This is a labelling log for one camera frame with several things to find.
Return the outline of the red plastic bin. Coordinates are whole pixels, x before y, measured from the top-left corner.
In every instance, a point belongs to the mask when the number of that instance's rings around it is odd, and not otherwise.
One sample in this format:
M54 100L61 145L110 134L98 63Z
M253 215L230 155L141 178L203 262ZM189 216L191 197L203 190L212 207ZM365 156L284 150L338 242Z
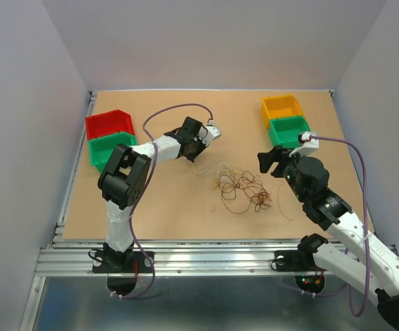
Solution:
M135 135L132 117L122 110L91 115L85 118L86 138L93 140L118 132Z

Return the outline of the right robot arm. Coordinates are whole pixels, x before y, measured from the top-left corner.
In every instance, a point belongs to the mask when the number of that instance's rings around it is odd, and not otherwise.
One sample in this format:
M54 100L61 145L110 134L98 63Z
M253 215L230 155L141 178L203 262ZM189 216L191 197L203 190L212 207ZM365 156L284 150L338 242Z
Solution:
M326 270L365 293L380 316L399 330L399 256L364 225L351 206L329 189L329 172L314 157L275 146L257 155L260 172L283 178L302 203L305 215L353 254L348 257L328 239L311 234L294 250L275 253L278 272Z

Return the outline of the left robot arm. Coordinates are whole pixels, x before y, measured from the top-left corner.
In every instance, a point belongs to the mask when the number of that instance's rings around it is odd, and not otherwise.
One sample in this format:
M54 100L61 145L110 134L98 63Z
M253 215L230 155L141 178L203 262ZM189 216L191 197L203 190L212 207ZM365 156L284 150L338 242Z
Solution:
M193 162L220 136L221 131L212 119L204 125L186 117L181 127L158 139L138 146L119 144L114 148L97 183L106 201L108 217L108 234L98 258L100 263L107 263L118 272L131 267L134 239L129 221L156 165L180 157Z

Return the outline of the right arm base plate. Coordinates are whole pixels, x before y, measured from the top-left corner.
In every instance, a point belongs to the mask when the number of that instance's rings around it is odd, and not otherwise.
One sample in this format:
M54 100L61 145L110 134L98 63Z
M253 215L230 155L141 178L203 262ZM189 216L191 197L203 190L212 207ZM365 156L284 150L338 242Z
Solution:
M313 255L301 250L276 251L271 268L277 272L312 272L318 269Z

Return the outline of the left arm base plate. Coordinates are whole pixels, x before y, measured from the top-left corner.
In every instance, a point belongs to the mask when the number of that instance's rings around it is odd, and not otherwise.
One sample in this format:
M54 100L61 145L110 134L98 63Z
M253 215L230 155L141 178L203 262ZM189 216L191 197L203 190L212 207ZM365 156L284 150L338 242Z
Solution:
M107 253L100 249L88 252L94 274L151 274L150 263L141 252Z

